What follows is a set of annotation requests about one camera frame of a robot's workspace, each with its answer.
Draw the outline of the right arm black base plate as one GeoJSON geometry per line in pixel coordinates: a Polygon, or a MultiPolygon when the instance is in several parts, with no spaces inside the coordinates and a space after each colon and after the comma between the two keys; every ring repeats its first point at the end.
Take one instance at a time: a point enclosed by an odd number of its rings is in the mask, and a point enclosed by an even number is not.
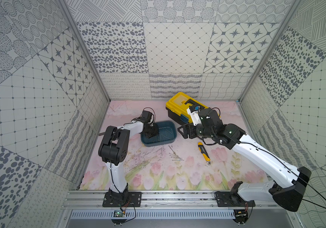
{"type": "Polygon", "coordinates": [[[218,207],[255,207],[255,202],[243,200],[237,193],[231,192],[214,192],[214,199],[218,207]]]}

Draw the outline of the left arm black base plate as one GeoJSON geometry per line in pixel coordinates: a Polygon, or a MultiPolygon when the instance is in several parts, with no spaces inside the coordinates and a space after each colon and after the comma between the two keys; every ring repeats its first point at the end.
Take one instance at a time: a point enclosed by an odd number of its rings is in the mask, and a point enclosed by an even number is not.
{"type": "Polygon", "coordinates": [[[103,207],[123,207],[128,203],[128,207],[140,207],[142,192],[117,193],[108,191],[104,196],[103,207]]]}

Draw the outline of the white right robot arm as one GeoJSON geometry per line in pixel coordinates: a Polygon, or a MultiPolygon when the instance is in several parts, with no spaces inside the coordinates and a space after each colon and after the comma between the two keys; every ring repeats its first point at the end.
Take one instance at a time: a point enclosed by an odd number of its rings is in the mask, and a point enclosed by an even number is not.
{"type": "Polygon", "coordinates": [[[272,201],[287,211],[297,212],[312,172],[306,167],[291,165],[257,143],[242,128],[224,124],[218,113],[199,106],[187,108],[191,123],[180,127],[185,138],[211,139],[246,158],[268,174],[272,180],[263,183],[237,182],[231,192],[244,201],[272,201]]]}

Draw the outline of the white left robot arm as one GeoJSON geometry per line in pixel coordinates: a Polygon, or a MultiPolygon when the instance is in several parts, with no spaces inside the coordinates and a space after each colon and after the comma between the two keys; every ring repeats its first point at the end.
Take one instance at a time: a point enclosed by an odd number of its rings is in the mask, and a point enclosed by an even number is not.
{"type": "Polygon", "coordinates": [[[114,201],[128,201],[128,184],[125,178],[124,160],[127,156],[129,140],[137,134],[143,134],[147,138],[159,134],[159,128],[155,123],[155,112],[143,109],[141,115],[123,126],[108,126],[98,149],[98,155],[106,164],[111,185],[108,195],[114,201]]]}

